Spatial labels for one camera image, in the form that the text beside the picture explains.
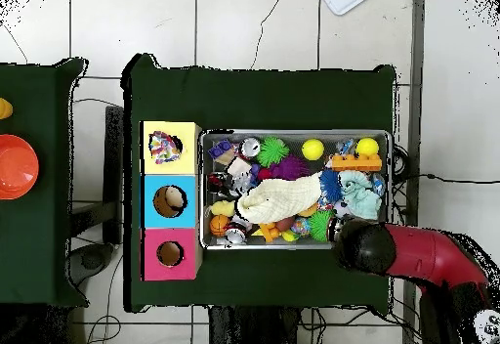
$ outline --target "blue block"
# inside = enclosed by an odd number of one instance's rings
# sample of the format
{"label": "blue block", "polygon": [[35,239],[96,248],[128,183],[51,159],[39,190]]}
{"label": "blue block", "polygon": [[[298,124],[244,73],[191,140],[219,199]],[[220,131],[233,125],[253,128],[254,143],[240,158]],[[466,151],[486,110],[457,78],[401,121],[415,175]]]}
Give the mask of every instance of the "blue block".
{"label": "blue block", "polygon": [[[187,207],[175,218],[158,214],[152,203],[154,194],[163,186],[177,186],[187,196]],[[194,228],[196,225],[196,179],[194,176],[145,175],[145,228]]]}

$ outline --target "plush toy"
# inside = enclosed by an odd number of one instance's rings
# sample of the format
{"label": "plush toy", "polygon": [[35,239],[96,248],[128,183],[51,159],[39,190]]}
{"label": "plush toy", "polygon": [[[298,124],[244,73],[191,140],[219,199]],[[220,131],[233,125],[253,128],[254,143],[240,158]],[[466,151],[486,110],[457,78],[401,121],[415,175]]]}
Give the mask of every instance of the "plush toy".
{"label": "plush toy", "polygon": [[226,232],[226,226],[229,223],[229,218],[224,215],[217,215],[210,221],[210,231],[216,237],[223,237]]}
{"label": "plush toy", "polygon": [[310,233],[310,230],[311,227],[307,218],[297,218],[290,228],[290,231],[300,237],[306,237]]}
{"label": "plush toy", "polygon": [[320,140],[309,139],[302,145],[302,154],[307,160],[318,160],[324,152],[324,145]]}
{"label": "plush toy", "polygon": [[297,180],[311,175],[305,161],[294,155],[287,155],[278,164],[272,163],[270,171],[273,179],[283,180]]}
{"label": "plush toy", "polygon": [[314,213],[309,218],[309,226],[311,227],[311,236],[321,242],[327,242],[328,237],[326,231],[328,229],[328,222],[334,216],[333,212],[329,210],[321,210]]}
{"label": "plush toy", "polygon": [[230,218],[234,215],[234,202],[220,200],[212,205],[211,210],[214,215],[224,215]]}
{"label": "plush toy", "polygon": [[272,163],[279,163],[289,152],[290,149],[286,147],[281,139],[273,136],[266,137],[261,144],[259,154],[257,154],[257,161],[263,167],[270,167]]}

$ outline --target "yellow block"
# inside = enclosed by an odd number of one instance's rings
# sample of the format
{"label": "yellow block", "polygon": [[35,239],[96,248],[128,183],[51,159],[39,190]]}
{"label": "yellow block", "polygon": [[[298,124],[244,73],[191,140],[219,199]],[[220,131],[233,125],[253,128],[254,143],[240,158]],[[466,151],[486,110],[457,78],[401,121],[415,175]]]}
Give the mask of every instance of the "yellow block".
{"label": "yellow block", "polygon": [[[193,122],[143,121],[143,157],[145,173],[153,175],[193,175],[197,174],[197,144],[199,127]],[[183,142],[181,157],[174,161],[156,164],[149,151],[149,134],[163,131],[177,136]]]}

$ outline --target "small ball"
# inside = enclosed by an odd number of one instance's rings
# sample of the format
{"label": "small ball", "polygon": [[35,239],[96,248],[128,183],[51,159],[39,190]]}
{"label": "small ball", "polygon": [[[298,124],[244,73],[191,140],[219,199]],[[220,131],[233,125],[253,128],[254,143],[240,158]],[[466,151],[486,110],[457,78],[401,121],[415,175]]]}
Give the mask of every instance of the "small ball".
{"label": "small ball", "polygon": [[309,139],[302,144],[302,154],[307,160],[318,160],[324,152],[324,145],[318,139]]}

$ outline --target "orange block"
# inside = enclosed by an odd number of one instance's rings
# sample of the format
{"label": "orange block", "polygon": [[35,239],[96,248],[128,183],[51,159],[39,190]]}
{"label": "orange block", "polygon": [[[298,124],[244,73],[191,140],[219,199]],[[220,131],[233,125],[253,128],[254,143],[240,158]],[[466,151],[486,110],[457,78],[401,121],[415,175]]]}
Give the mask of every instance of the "orange block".
{"label": "orange block", "polygon": [[331,167],[336,172],[343,170],[359,170],[361,172],[379,172],[382,169],[382,159],[378,154],[369,157],[360,154],[355,158],[352,154],[345,156],[334,154],[328,157],[327,167]]}

